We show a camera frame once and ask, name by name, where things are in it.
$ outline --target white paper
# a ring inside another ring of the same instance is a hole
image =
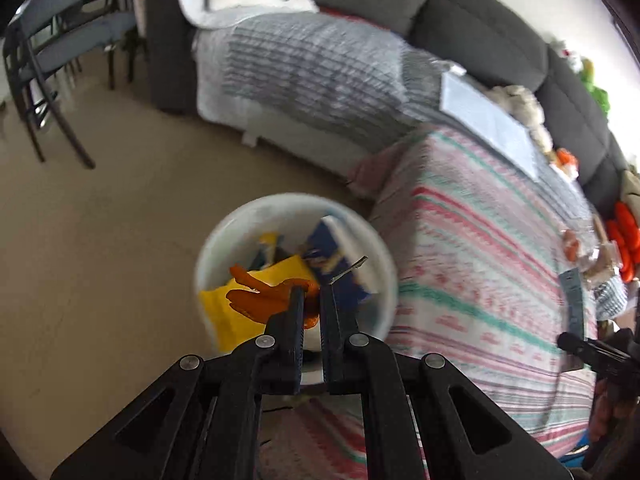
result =
[[[527,129],[469,83],[444,73],[440,110],[459,120],[532,180],[538,180],[536,148]]]

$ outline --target green stuffed toy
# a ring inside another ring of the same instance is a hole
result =
[[[582,70],[578,74],[580,79],[584,83],[587,91],[591,94],[591,96],[598,103],[598,106],[602,109],[604,116],[607,117],[609,115],[609,110],[611,110],[611,105],[609,104],[609,94],[602,88],[597,87],[593,83],[595,70],[593,68],[593,61],[591,59],[587,59],[586,57],[582,58]]]

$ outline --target gray blanket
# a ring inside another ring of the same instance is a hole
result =
[[[376,152],[432,118],[439,60],[367,23],[270,14],[228,39],[223,91]]]

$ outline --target metal screw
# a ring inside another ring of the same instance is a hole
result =
[[[271,348],[276,344],[276,339],[272,335],[261,335],[255,338],[256,346],[260,348]]]
[[[195,370],[200,366],[200,358],[197,355],[185,355],[180,359],[180,368],[183,370]]]
[[[369,344],[369,338],[365,334],[361,333],[351,334],[349,343],[353,346],[366,346]]]
[[[427,354],[424,356],[424,363],[429,368],[442,368],[444,366],[444,357],[440,354]]]

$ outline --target gray sofa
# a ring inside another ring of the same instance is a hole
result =
[[[464,66],[487,87],[535,92],[556,148],[580,160],[579,183],[608,219],[626,161],[599,106],[580,79],[519,16],[497,0],[315,0],[402,35]],[[177,0],[146,0],[151,97],[162,110],[196,113],[194,29]]]

